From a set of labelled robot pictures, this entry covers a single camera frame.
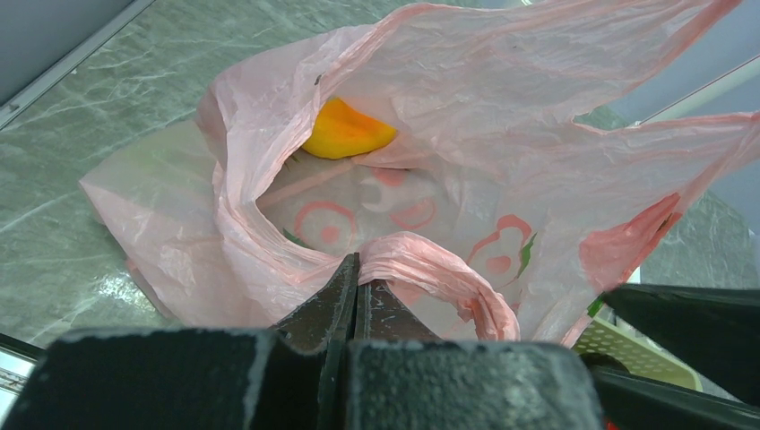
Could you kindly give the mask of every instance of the marble surface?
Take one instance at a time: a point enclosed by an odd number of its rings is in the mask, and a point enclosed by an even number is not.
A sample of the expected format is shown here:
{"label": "marble surface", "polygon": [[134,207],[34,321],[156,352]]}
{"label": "marble surface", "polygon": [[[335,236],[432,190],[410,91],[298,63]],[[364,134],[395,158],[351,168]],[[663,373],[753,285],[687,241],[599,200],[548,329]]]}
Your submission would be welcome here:
{"label": "marble surface", "polygon": [[[177,324],[129,279],[77,181],[113,151],[192,116],[206,85],[236,61],[375,22],[404,3],[157,0],[0,131],[0,331],[45,346],[76,327]],[[583,121],[625,125],[605,108]],[[642,276],[758,288],[752,261],[746,225],[707,194],[644,263]]]}

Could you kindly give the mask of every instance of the pink plastic bag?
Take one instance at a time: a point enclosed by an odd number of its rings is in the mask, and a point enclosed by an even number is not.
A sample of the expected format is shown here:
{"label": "pink plastic bag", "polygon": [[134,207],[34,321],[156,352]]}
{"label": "pink plastic bag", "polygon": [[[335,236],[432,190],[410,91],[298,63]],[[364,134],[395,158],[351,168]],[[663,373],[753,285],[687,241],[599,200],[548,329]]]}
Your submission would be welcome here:
{"label": "pink plastic bag", "polygon": [[[199,105],[203,134],[157,133],[82,187],[135,280],[188,324],[274,323],[359,251],[361,281],[388,280],[441,335],[516,339],[519,321],[523,339],[569,345],[589,303],[713,179],[760,158],[757,114],[614,132],[573,117],[657,73],[737,4],[404,7],[229,68]],[[283,168],[334,96],[399,137],[355,159],[299,152]]]}

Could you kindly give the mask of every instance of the yellow mango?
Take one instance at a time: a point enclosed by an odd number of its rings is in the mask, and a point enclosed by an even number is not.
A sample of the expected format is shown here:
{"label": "yellow mango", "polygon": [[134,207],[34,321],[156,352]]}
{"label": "yellow mango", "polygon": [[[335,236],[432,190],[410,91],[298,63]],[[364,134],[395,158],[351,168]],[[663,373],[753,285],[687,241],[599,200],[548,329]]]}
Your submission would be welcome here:
{"label": "yellow mango", "polygon": [[316,116],[311,137],[301,147],[322,159],[343,159],[383,148],[396,129],[360,114],[341,99],[331,99]]}

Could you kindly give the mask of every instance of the plastic basket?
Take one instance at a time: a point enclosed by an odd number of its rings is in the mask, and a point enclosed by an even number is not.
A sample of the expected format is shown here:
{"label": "plastic basket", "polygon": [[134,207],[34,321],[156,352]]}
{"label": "plastic basket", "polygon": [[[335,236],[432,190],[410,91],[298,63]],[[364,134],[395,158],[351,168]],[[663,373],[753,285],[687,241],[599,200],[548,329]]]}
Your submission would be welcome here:
{"label": "plastic basket", "polygon": [[702,390],[699,376],[687,365],[600,318],[593,319],[573,349],[579,354],[598,352],[612,356],[637,376]]}

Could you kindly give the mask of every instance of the plastic bag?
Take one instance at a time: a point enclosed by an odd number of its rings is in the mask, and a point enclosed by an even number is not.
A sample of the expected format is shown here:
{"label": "plastic bag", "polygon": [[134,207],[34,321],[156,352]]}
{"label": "plastic bag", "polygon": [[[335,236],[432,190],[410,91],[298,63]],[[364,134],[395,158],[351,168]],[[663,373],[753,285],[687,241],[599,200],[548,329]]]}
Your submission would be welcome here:
{"label": "plastic bag", "polygon": [[[141,287],[188,324],[274,323],[358,250],[361,281],[389,280],[441,335],[516,339],[516,314],[523,339],[569,345],[714,178],[760,158],[757,114],[613,132],[573,118],[737,4],[404,7],[231,67],[199,105],[203,137],[158,133],[82,187]],[[334,96],[399,136],[289,160]]]}

